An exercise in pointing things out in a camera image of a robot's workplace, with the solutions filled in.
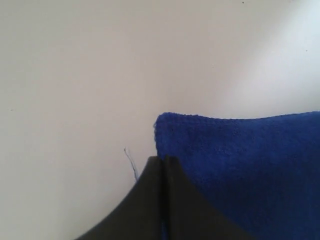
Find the black plastic object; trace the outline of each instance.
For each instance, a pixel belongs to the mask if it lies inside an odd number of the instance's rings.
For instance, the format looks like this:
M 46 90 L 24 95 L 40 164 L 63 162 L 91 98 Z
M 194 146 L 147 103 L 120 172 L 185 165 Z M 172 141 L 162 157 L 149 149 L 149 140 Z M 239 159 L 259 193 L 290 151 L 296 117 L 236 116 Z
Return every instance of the black plastic object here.
M 77 240 L 160 240 L 162 161 L 150 157 L 129 194 Z
M 253 240 L 214 209 L 189 181 L 176 157 L 164 160 L 166 222 L 169 240 Z

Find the white surface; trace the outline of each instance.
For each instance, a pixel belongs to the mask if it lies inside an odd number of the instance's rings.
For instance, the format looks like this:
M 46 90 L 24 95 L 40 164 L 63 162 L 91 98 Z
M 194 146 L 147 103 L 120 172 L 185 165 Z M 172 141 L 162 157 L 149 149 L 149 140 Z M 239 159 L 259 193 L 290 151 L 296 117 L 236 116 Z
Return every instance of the white surface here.
M 320 109 L 318 0 L 0 3 L 0 239 L 71 240 L 105 217 L 173 111 Z

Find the black object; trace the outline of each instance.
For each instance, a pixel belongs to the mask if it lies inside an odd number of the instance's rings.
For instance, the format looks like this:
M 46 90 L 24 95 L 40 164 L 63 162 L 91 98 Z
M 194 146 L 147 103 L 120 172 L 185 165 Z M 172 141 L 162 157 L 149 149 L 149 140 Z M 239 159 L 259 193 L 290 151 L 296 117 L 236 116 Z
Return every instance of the black object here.
M 160 240 L 161 172 L 162 161 L 150 157 L 119 206 L 77 240 Z
M 170 240 L 254 239 L 207 202 L 176 157 L 165 158 L 163 173 L 167 205 L 164 217 Z
M 138 182 L 104 220 L 77 240 L 253 240 L 214 209 L 176 157 L 150 157 Z

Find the microfiber cloth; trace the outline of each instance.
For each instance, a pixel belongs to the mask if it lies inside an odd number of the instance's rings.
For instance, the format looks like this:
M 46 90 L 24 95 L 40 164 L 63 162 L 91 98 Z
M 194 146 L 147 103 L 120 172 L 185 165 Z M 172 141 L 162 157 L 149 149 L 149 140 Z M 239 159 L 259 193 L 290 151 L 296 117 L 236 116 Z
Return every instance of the microfiber cloth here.
M 320 240 L 320 111 L 259 119 L 164 113 L 175 156 L 213 207 L 262 240 Z

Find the blue fabric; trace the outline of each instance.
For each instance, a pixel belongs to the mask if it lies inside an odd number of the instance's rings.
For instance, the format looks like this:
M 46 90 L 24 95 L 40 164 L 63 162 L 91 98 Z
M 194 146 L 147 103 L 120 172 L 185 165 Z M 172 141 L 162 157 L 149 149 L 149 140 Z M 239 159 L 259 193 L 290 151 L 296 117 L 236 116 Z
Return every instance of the blue fabric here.
M 262 240 L 320 240 L 320 112 L 260 119 L 164 113 L 158 155 Z

